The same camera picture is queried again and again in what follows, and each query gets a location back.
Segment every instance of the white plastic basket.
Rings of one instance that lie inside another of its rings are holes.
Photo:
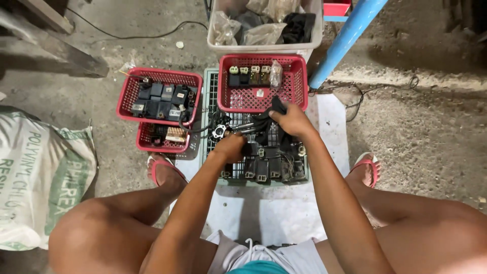
[[[214,0],[212,13],[210,17],[210,28],[206,42],[208,47],[215,51],[218,59],[230,53],[282,53],[282,54],[299,54],[308,62],[313,49],[316,49],[321,44],[323,39],[323,4],[321,0],[302,0],[301,5],[307,13],[315,13],[315,26],[311,33],[310,43],[299,44],[281,44],[281,45],[265,45],[265,46],[215,46],[215,35],[213,24],[215,21],[214,14],[216,11],[224,11],[228,15],[228,11],[237,10],[244,12],[245,5],[248,0]]]

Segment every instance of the dirty floor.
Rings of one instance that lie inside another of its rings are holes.
[[[388,5],[399,5],[391,0]],[[203,2],[71,1],[69,6],[93,24],[119,36],[156,35],[184,20],[206,22]],[[391,21],[393,11],[381,15]],[[102,56],[111,72],[102,79],[69,75],[65,65],[35,46],[12,37],[0,38],[1,104],[13,105],[57,127],[81,129],[92,120],[99,161],[93,195],[153,187],[146,177],[147,154],[135,146],[137,123],[123,121],[115,107],[126,62],[196,72],[203,75],[218,61],[206,46],[206,31],[185,25],[161,39],[113,40],[69,11],[76,31],[64,38],[72,45]],[[177,41],[184,42],[178,49]],[[359,100],[347,89],[336,90],[345,103]],[[487,213],[487,99],[485,93],[381,88],[365,96],[357,117],[347,126],[350,159],[373,151],[384,163],[379,188],[463,201]],[[163,216],[159,224],[167,218]],[[47,252],[0,251],[0,273],[48,273]]]

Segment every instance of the wooden plank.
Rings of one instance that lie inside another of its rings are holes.
[[[57,13],[44,0],[19,0],[42,20],[48,23],[54,30],[64,34],[71,34],[74,27],[69,21]]]

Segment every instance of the person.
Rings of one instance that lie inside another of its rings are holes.
[[[226,163],[242,159],[246,138],[222,139],[187,184],[152,154],[148,176],[158,187],[86,200],[70,210],[49,239],[58,274],[76,273],[484,273],[487,217],[461,202],[381,191],[381,163],[366,154],[343,178],[319,133],[294,104],[271,117],[301,139],[308,153],[328,240],[272,251],[238,245],[221,232],[200,239],[211,197]],[[152,225],[177,202],[163,229]],[[364,210],[383,227],[373,230]]]

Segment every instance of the leg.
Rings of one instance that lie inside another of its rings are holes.
[[[345,179],[362,207],[387,225],[376,235],[397,273],[471,273],[487,267],[481,261],[487,253],[485,215],[460,202],[372,189],[371,172],[362,165]],[[328,241],[316,247],[329,273],[343,273]]]
[[[148,177],[151,177],[151,165]],[[139,273],[160,230],[151,227],[186,182],[170,167],[157,166],[159,187],[94,198],[70,210],[49,239],[49,261],[58,273]],[[206,273],[217,245],[201,240],[193,269]]]

